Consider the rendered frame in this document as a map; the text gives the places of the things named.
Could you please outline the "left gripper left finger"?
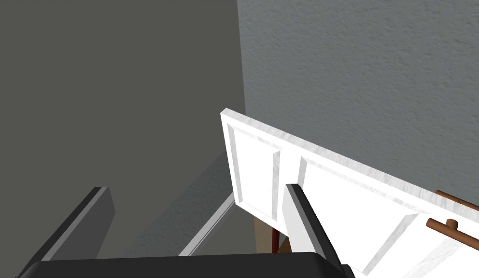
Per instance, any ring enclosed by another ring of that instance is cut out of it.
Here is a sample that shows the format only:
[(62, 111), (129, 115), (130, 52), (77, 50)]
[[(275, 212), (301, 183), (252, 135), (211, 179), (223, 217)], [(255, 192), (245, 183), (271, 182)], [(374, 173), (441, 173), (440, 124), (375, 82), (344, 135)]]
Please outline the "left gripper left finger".
[(100, 187), (42, 261), (96, 259), (115, 215), (109, 187)]

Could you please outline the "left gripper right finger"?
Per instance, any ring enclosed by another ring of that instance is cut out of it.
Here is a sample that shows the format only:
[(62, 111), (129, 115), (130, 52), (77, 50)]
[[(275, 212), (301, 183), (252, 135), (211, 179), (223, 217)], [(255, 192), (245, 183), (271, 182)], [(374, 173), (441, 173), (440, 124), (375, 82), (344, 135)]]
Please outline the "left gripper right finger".
[(314, 252), (332, 265), (341, 265), (332, 243), (300, 185), (285, 185), (282, 212), (293, 252)]

